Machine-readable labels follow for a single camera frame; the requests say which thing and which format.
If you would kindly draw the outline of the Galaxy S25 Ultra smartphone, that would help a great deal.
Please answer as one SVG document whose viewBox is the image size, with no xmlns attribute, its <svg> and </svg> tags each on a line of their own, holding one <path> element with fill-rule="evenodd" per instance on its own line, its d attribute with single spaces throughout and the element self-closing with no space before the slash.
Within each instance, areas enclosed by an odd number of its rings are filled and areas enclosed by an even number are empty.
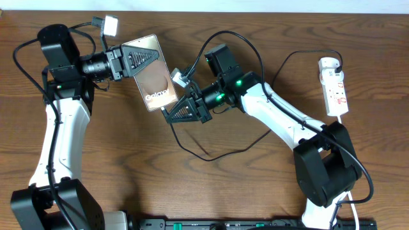
<svg viewBox="0 0 409 230">
<path fill-rule="evenodd" d="M 148 111 L 161 109 L 178 101 L 162 49 L 155 34 L 123 45 L 157 50 L 159 58 L 133 76 Z"/>
</svg>

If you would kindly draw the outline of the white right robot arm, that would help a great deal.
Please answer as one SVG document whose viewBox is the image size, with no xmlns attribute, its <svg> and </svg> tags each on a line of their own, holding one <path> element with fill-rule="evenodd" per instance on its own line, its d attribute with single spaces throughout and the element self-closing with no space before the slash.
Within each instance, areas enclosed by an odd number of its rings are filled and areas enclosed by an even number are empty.
<svg viewBox="0 0 409 230">
<path fill-rule="evenodd" d="M 192 86 L 170 111 L 163 110 L 167 123 L 205 123 L 222 104 L 258 119 L 293 152 L 297 183 L 307 198 L 302 224 L 334 229 L 345 197 L 365 173 L 346 127 L 326 125 L 283 100 L 258 74 L 244 73 L 227 45 L 204 56 L 217 80 L 203 89 Z"/>
</svg>

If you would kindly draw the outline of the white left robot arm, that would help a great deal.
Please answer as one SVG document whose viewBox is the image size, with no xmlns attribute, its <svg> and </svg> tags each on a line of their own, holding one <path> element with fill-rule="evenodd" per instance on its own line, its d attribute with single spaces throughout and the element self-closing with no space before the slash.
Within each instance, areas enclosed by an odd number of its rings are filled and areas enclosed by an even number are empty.
<svg viewBox="0 0 409 230">
<path fill-rule="evenodd" d="M 12 193 L 11 209 L 22 229 L 135 229 L 129 214 L 104 212 L 82 184 L 82 146 L 99 82 L 133 77 L 159 53 L 124 43 L 83 56 L 77 33 L 79 26 L 53 24 L 37 34 L 48 62 L 36 84 L 47 128 L 35 173 Z"/>
</svg>

